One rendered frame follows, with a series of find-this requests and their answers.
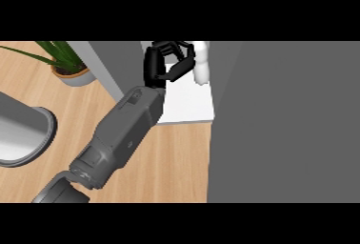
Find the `dark grey cabinet door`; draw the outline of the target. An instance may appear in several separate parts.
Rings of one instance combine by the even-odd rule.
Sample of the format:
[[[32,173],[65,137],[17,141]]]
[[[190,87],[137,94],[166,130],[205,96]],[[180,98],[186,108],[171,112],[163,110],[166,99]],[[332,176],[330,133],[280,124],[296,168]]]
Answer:
[[[246,42],[212,123],[212,202],[360,202],[360,42]]]

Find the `white water bottle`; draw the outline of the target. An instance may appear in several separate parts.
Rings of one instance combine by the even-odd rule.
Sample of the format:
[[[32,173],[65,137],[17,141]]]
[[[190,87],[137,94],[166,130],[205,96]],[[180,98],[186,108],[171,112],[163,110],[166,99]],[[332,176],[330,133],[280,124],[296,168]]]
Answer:
[[[194,45],[194,82],[199,86],[209,81],[208,48],[203,41],[193,41]]]

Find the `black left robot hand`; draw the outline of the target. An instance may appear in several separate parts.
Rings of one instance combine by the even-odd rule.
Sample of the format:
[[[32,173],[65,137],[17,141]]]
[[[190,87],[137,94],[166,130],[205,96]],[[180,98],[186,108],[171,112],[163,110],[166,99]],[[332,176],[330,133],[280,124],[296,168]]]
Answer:
[[[165,69],[165,57],[174,55],[177,63]],[[149,88],[165,88],[194,68],[194,45],[184,41],[153,41],[143,57],[143,81]]]

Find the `grey round container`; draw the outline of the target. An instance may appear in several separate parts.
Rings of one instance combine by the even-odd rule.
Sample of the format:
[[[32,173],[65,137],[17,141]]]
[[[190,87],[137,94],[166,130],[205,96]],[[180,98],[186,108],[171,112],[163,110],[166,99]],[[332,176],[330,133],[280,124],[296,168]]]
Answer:
[[[45,151],[57,130],[53,112],[29,107],[0,92],[0,167],[34,161]]]

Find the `green plant in grey pot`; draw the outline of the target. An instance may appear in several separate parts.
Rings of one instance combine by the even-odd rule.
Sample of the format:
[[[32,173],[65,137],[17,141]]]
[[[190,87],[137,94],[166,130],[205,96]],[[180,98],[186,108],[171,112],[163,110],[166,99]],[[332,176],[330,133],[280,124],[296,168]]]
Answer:
[[[50,65],[50,70],[59,80],[70,87],[88,85],[96,76],[78,57],[66,41],[37,41],[37,45],[50,55],[48,58],[14,48],[0,46],[0,49],[13,51]]]

